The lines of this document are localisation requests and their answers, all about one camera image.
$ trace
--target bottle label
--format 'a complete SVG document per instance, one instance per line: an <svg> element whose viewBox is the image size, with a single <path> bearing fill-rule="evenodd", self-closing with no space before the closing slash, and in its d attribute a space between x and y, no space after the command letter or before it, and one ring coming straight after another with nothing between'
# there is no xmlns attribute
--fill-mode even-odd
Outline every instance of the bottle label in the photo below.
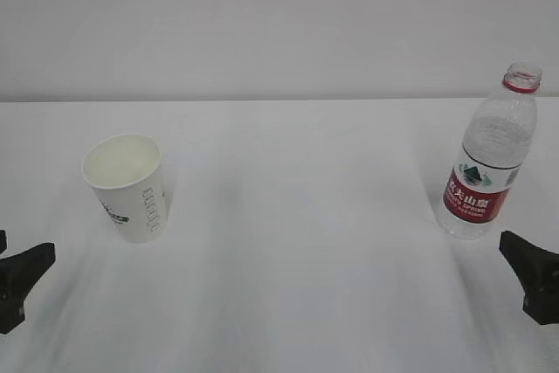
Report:
<svg viewBox="0 0 559 373"><path fill-rule="evenodd" d="M487 223L499 214L520 165L495 168L475 161L464 147L452 169L443 201L457 218L470 223Z"/></svg>

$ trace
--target red label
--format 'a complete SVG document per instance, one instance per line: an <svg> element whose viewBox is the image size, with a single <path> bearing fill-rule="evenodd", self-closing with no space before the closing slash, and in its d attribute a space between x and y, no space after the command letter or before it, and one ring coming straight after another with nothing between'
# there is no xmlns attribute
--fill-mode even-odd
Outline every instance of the red label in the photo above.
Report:
<svg viewBox="0 0 559 373"><path fill-rule="evenodd" d="M508 190L485 194L467 188L453 169L446 185L444 201L446 208L457 218L470 223L487 223L499 214Z"/></svg>

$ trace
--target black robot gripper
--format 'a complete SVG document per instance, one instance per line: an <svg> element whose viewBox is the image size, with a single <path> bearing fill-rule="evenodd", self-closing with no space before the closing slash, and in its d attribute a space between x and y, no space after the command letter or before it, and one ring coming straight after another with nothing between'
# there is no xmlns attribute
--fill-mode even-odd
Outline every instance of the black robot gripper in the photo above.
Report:
<svg viewBox="0 0 559 373"><path fill-rule="evenodd" d="M524 312L540 325L559 323L559 255L504 231L499 250L524 289Z"/></svg>
<svg viewBox="0 0 559 373"><path fill-rule="evenodd" d="M0 231L0 253L7 245L6 232ZM55 259L51 243L0 259L0 334L8 334L25 320L25 298Z"/></svg>

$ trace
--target white wall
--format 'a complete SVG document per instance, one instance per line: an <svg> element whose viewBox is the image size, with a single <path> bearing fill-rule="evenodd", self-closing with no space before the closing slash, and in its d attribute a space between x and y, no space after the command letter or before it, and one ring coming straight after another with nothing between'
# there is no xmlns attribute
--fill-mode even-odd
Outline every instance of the white wall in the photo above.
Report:
<svg viewBox="0 0 559 373"><path fill-rule="evenodd" d="M0 100L559 92L559 0L0 0Z"/></svg>

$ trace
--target paper cup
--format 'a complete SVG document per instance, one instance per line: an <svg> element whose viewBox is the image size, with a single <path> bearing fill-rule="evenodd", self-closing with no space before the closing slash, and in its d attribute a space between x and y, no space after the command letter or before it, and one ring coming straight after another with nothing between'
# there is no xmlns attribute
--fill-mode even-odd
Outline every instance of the paper cup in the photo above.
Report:
<svg viewBox="0 0 559 373"><path fill-rule="evenodd" d="M143 135L117 135L94 146L82 174L128 242L157 238L167 224L162 153Z"/></svg>

